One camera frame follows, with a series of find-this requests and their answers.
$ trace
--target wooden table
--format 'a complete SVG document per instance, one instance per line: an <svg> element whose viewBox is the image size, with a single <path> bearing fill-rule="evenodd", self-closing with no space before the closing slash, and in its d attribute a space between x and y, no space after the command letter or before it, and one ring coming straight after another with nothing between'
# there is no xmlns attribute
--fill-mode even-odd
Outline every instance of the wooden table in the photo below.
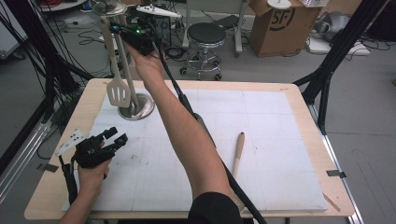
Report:
<svg viewBox="0 0 396 224"><path fill-rule="evenodd" d="M88 136L104 97L106 84L111 79L97 78L91 80L83 92L72 118L64 130L60 143L65 142L69 134L79 128ZM144 88L143 83L136 81L136 88ZM173 89L171 82L166 84ZM275 91L284 92L290 103L300 134L308 155L315 168L319 184L325 195L329 209L325 212L262 212L264 217L350 217L355 210L347 195L347 191L337 176L330 177L326 171L336 170L326 147L323 144L318 128L313 121L299 89L293 84L278 83L247 83L247 82L205 82L179 81L182 90L239 90L239 91ZM63 157L70 161L74 150L69 150ZM60 166L57 157L53 156L49 164ZM67 188L61 169L57 172L45 172L37 185L29 202L25 217L27 219L60 219L64 212L62 206L67 198ZM123 218L183 218L187 212L92 212L91 218L123 219Z"/></svg>

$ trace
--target rolling stool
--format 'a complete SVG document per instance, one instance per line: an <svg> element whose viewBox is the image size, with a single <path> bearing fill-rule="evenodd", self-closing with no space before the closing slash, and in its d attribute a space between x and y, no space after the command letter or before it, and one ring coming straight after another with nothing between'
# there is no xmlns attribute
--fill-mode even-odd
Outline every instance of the rolling stool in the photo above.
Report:
<svg viewBox="0 0 396 224"><path fill-rule="evenodd" d="M187 30L187 38L191 43L202 47L202 49L190 54L187 59L187 66L197 70L197 80L201 80L201 73L217 70L215 80L221 80L221 59L209 49L221 46L225 42L225 31L215 24L199 22L191 25ZM179 70L181 75L185 75L187 67Z"/></svg>

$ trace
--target spatula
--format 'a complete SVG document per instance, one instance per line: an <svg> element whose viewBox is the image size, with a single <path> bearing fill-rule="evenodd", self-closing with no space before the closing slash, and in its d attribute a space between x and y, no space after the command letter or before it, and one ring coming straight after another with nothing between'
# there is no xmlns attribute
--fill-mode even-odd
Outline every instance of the spatula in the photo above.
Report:
<svg viewBox="0 0 396 224"><path fill-rule="evenodd" d="M106 17L101 17L102 35L105 40L108 55L113 68L114 78L107 84L108 100L112 105L119 107L128 107L131 103L131 90L125 82L122 81L119 67L117 66L116 52L113 46L113 38L109 30L109 23Z"/></svg>

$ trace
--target hand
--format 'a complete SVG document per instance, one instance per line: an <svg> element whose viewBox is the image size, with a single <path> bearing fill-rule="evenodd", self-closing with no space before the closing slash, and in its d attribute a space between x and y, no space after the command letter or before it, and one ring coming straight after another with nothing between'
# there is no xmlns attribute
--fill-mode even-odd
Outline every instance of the hand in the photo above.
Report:
<svg viewBox="0 0 396 224"><path fill-rule="evenodd" d="M102 192L104 176L109 172L108 165L111 159L104 161L94 168L78 167L79 195L92 196L96 198Z"/></svg>
<svg viewBox="0 0 396 224"><path fill-rule="evenodd" d="M142 78L148 91L155 90L158 85L163 84L163 64L157 52L153 51L143 56L136 49L125 43L125 48L134 58L137 74Z"/></svg>

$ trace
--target white paper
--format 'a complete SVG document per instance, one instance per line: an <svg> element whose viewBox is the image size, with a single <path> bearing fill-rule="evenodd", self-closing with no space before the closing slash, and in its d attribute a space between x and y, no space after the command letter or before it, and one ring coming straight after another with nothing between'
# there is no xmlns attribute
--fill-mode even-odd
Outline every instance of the white paper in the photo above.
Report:
<svg viewBox="0 0 396 224"><path fill-rule="evenodd" d="M327 209L286 95L265 91L185 90L218 152L232 170L238 134L246 140L236 180L259 210ZM110 174L93 210L189 211L191 187L157 108L145 119L122 119L106 97L91 135L117 127L127 145L110 163Z"/></svg>

